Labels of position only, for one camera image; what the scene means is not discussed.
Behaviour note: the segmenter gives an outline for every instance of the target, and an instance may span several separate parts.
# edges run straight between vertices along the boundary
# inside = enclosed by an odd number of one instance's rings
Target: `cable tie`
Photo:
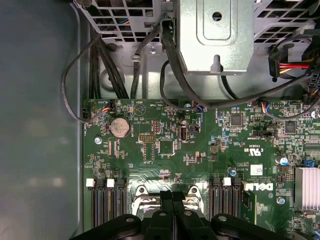
[[[133,55],[132,57],[131,57],[131,61],[132,62],[134,62],[134,63],[140,63],[140,61],[141,61],[141,56],[140,55]]]

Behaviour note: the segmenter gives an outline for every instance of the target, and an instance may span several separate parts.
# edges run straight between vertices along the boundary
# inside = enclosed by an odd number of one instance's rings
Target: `white label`
[[[262,164],[259,165],[250,165],[250,175],[251,176],[262,176],[263,175],[263,168]]]

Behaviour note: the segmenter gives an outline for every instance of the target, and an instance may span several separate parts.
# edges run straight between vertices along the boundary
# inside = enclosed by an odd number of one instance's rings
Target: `integrated circuit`
[[[161,140],[159,142],[159,154],[160,155],[167,155],[167,156],[171,156],[172,154],[174,154],[173,151],[173,141],[172,140]]]
[[[284,124],[284,132],[286,134],[295,134],[297,130],[296,121],[286,121]]]
[[[230,125],[232,127],[241,127],[242,126],[242,115],[231,115]]]

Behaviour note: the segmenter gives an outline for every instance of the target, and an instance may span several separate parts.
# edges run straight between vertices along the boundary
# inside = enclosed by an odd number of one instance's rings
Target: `silver heatsink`
[[[303,210],[320,210],[320,169],[295,168],[295,205]]]

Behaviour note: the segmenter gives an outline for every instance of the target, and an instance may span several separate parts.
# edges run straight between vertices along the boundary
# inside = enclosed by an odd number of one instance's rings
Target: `black cable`
[[[225,88],[225,90],[228,92],[228,94],[233,98],[233,99],[239,99],[237,95],[234,93],[234,91],[231,90],[230,85],[228,83],[227,77],[226,76],[221,76],[221,81],[222,84]]]
[[[89,58],[89,99],[93,99],[95,97],[95,81],[94,81],[94,48],[93,45],[90,48],[90,58]]]
[[[162,100],[170,107],[173,107],[178,110],[182,111],[190,111],[190,110],[197,110],[197,107],[179,107],[172,102],[166,97],[165,92],[164,92],[164,86],[165,86],[165,71],[166,71],[166,66],[169,64],[169,61],[166,61],[161,68],[161,73],[160,73],[160,95],[162,97]]]
[[[99,73],[99,53],[96,45],[93,45],[93,81],[94,81],[94,94],[97,99],[101,99],[100,90],[100,73]]]
[[[296,115],[293,115],[293,116],[275,116],[275,115],[272,115],[272,114],[270,114],[268,112],[266,112],[265,115],[267,115],[268,117],[273,118],[275,120],[289,121],[289,120],[297,119],[297,118],[309,113],[310,110],[312,110],[319,103],[320,103],[320,96],[318,96],[318,98],[314,101],[313,104],[310,105],[310,107],[308,107],[306,110],[304,110],[301,113],[298,113]]]
[[[148,34],[148,36],[143,39],[137,50],[135,51],[135,55],[140,55],[144,47],[151,43],[153,39],[155,39],[156,36],[160,34],[160,25],[156,26],[152,32]],[[130,98],[135,99],[137,94],[137,87],[139,83],[139,76],[140,76],[140,62],[135,61],[133,63],[133,81],[131,85],[131,91],[130,91]]]
[[[117,80],[116,80],[116,78],[114,76],[114,73],[112,72],[111,67],[109,65],[109,62],[108,62],[108,60],[106,58],[106,55],[105,55],[105,51],[106,50],[105,50],[104,46],[101,45],[101,44],[97,44],[97,49],[98,49],[98,52],[99,52],[99,56],[101,57],[101,60],[102,60],[102,62],[104,64],[104,66],[105,66],[105,70],[108,73],[108,76],[109,76],[109,79],[110,79],[110,82],[112,84],[112,87],[113,87],[113,90],[115,92],[116,97],[118,99],[123,99],[124,96],[122,95],[120,87],[119,87],[119,85],[117,83]]]
[[[108,61],[108,65],[110,67],[110,70],[111,72],[113,73],[114,75],[114,78],[120,88],[120,91],[122,93],[122,96],[124,99],[128,99],[129,96],[127,94],[127,90],[125,88],[125,85],[124,85],[124,82],[122,81],[122,78],[120,76],[120,73],[118,71],[118,68],[115,64],[115,62],[113,61],[113,59],[111,58],[109,52],[108,52],[108,49],[107,49],[107,46],[105,44],[105,42],[100,38],[97,42],[97,45],[102,49],[102,54],[104,54],[106,60]]]
[[[309,78],[308,76],[297,77],[297,78],[294,78],[293,80],[288,81],[288,82],[286,82],[280,86],[277,86],[275,88],[260,92],[258,94],[247,96],[244,98],[239,98],[239,99],[235,99],[235,100],[226,100],[226,101],[220,101],[220,102],[205,102],[200,97],[198,97],[198,95],[192,90],[192,88],[188,84],[188,82],[183,74],[183,70],[180,65],[180,62],[179,62],[177,50],[175,48],[175,45],[174,45],[174,42],[172,39],[171,31],[170,31],[169,27],[167,27],[167,26],[163,26],[162,42],[163,42],[163,45],[166,49],[166,53],[167,53],[173,74],[174,74],[175,78],[177,79],[180,87],[184,91],[184,93],[190,99],[192,99],[196,103],[198,103],[201,106],[208,108],[208,109],[229,108],[229,107],[233,107],[235,105],[240,105],[240,104],[245,104],[247,102],[252,102],[258,98],[261,98],[262,96],[273,95],[283,89],[288,88],[289,86],[291,86],[293,84],[305,81],[306,79]]]
[[[68,112],[70,113],[70,115],[77,121],[83,123],[83,124],[88,124],[88,123],[92,123],[94,121],[97,121],[103,114],[103,112],[98,112],[93,118],[90,119],[82,119],[79,118],[74,111],[71,109],[71,106],[69,104],[68,101],[68,97],[67,97],[67,92],[66,92],[66,78],[68,75],[69,70],[71,69],[71,67],[84,55],[86,54],[86,52],[95,44],[95,42],[101,37],[100,34],[97,34],[81,51],[80,53],[72,60],[72,62],[65,68],[65,70],[63,71],[62,74],[62,78],[61,78],[61,93],[62,93],[62,97],[63,97],[63,102],[64,105],[66,107],[66,109],[68,110]]]

